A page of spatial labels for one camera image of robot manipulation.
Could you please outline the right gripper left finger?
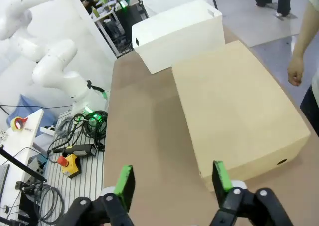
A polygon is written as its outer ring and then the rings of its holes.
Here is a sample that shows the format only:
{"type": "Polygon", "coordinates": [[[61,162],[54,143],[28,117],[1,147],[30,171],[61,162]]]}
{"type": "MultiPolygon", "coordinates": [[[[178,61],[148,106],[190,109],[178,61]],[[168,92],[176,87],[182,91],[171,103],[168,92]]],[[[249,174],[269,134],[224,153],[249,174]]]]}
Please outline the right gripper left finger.
{"type": "Polygon", "coordinates": [[[132,226],[129,217],[134,190],[135,176],[132,165],[122,167],[120,176],[111,192],[104,193],[91,201],[87,197],[78,197],[63,216],[65,226],[132,226]]]}

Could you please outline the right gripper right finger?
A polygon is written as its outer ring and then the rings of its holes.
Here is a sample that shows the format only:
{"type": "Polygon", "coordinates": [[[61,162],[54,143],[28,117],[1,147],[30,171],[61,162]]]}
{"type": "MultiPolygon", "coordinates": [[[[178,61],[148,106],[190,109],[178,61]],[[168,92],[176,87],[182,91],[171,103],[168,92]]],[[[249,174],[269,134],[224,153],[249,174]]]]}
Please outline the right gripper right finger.
{"type": "Polygon", "coordinates": [[[219,209],[212,226],[233,226],[238,218],[247,218],[254,226],[291,226],[293,223],[270,188],[252,193],[233,186],[223,161],[214,161],[212,183],[219,209]]]}

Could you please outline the person's right hand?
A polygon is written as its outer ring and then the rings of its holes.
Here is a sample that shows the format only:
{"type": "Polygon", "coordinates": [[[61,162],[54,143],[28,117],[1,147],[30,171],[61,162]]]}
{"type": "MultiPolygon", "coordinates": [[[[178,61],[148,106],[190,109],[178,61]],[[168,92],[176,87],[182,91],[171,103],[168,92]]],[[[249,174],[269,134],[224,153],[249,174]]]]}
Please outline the person's right hand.
{"type": "Polygon", "coordinates": [[[288,68],[288,81],[293,86],[299,86],[302,82],[303,72],[304,72],[304,61],[302,57],[293,56],[288,68]]]}

